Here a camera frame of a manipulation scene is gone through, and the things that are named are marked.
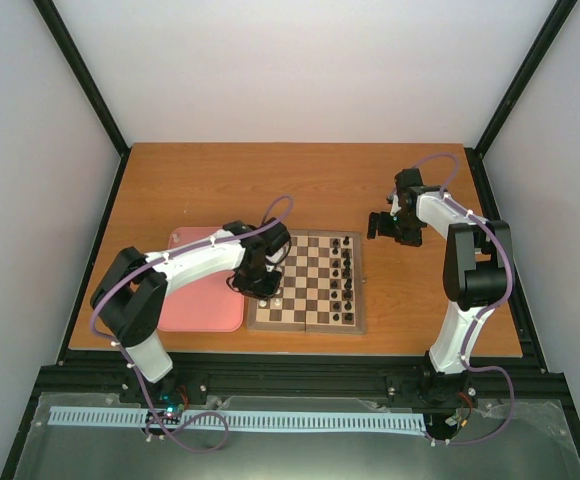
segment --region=robotic arm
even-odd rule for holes
[[[244,295],[267,299],[277,291],[281,272],[274,267],[290,248],[290,234],[282,223],[277,223],[265,231],[260,229],[258,234],[240,238],[253,230],[254,227],[237,221],[184,247],[145,255],[134,247],[119,252],[92,295],[93,308],[133,270],[165,258],[137,276],[133,285],[125,285],[114,294],[100,314],[148,381],[155,383],[172,369],[172,360],[156,332],[161,307],[168,295],[224,270],[235,272],[232,288]]]
[[[421,246],[421,229],[432,226],[446,239],[443,287],[448,309],[437,341],[429,351],[429,361],[436,374],[453,375],[465,370],[481,327],[492,312],[477,321],[472,335],[464,341],[477,313],[499,300],[506,291],[507,278],[501,256],[485,233],[446,201],[448,193],[439,186],[425,186],[418,168],[401,171],[395,177],[396,188],[388,197],[390,213],[371,213],[368,238],[389,236],[396,242]],[[510,227],[501,220],[485,223],[512,258]],[[478,260],[481,254],[484,259]]]

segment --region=chessboard square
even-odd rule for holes
[[[282,310],[281,321],[284,323],[294,323],[294,310]]]
[[[270,310],[267,308],[260,308],[257,311],[257,322],[269,322],[270,321]]]
[[[317,312],[306,312],[306,324],[315,325],[317,323],[318,313]]]

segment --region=black beam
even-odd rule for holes
[[[492,220],[501,220],[483,160],[477,156],[477,153],[472,148],[466,148],[465,153],[483,215]],[[539,344],[539,336],[530,315],[530,309],[528,308],[528,302],[523,292],[517,268],[515,268],[514,289],[508,304],[524,357],[534,358],[539,368],[547,370],[548,367]]]
[[[119,127],[117,127],[106,102],[101,96],[92,75],[90,75],[90,71],[88,70],[86,63],[83,61],[77,46],[72,40],[65,23],[63,23],[61,15],[59,15],[59,11],[54,2],[52,0],[34,0],[34,4],[37,6],[39,13],[48,26],[48,29],[50,29],[50,33],[52,33],[52,36],[63,53],[63,56],[70,65],[74,76],[77,77],[77,81],[81,85],[86,97],[88,97],[88,100],[99,117],[103,128],[108,133],[114,148],[116,148],[119,156],[126,155],[129,151],[128,144],[123,139]]]
[[[577,0],[557,0],[555,3],[543,27],[539,30],[537,38],[530,47],[530,50],[528,50],[526,58],[519,67],[517,74],[512,79],[512,83],[510,83],[501,103],[499,103],[492,119],[490,119],[490,123],[488,123],[488,126],[481,135],[479,143],[475,147],[479,158],[484,158],[486,152],[492,146],[501,127],[503,127],[517,100],[519,100],[523,90],[528,85],[532,75],[541,63],[541,60],[550,48],[550,45],[552,45],[553,40],[556,38],[559,30],[561,30],[561,27],[576,3]]]
[[[79,285],[79,291],[77,292],[77,298],[75,299],[74,305],[72,307],[72,312],[70,313],[70,319],[68,320],[68,326],[66,327],[66,332],[63,336],[61,342],[61,347],[59,348],[59,354],[57,356],[58,361],[63,361],[66,351],[68,350],[68,344],[70,343],[70,337],[72,337],[72,332],[74,331],[74,326],[77,323],[77,317],[79,316],[79,310],[81,309],[81,304],[83,303],[83,298],[86,295],[86,289],[88,288],[88,282],[90,281],[90,276],[92,275],[92,269],[94,268],[94,262],[97,260],[97,255],[99,254],[99,249],[101,248],[101,242],[103,241],[103,234],[108,226],[108,220],[110,219],[110,214],[112,213],[112,207],[114,206],[114,201],[117,198],[117,193],[119,192],[119,187],[121,186],[121,180],[123,179],[123,174],[126,171],[126,166],[128,165],[128,159],[130,158],[131,149],[121,156],[119,161],[119,166],[117,167],[117,173],[114,176],[114,181],[112,182],[112,188],[110,189],[110,194],[108,195],[108,200],[106,201],[106,206],[103,210],[103,215],[101,216],[101,222],[99,223],[99,228],[97,229],[97,234],[94,238],[94,244],[92,245],[92,250],[90,250],[90,256],[88,257],[88,263],[86,264],[85,271],[83,272],[83,277],[81,277],[81,284]]]

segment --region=gray floor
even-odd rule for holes
[[[40,408],[35,418],[39,427],[33,426],[17,478],[580,478],[580,463],[560,407],[545,400],[522,402],[507,431],[472,447],[432,448],[424,438],[391,434],[233,433],[221,451],[207,455],[189,454],[169,441],[146,443],[139,429],[42,426],[49,404],[74,403],[50,400]],[[231,405],[241,409],[238,402]],[[312,408],[314,402],[305,405]],[[457,440],[479,437],[501,422],[503,410],[482,408]],[[341,404],[335,409],[341,410]],[[219,432],[182,435],[198,447],[220,438]]]

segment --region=chessboard frame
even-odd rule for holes
[[[359,232],[339,230],[299,230],[291,229],[290,235],[308,237],[343,238],[349,236],[352,239],[352,291],[354,292],[355,324],[352,326],[336,324],[313,324],[313,323],[262,323],[257,322],[258,300],[249,298],[246,302],[246,327],[252,331],[277,331],[284,333],[325,333],[334,335],[363,335],[366,332],[366,310],[363,276],[363,261],[361,244],[362,237]]]

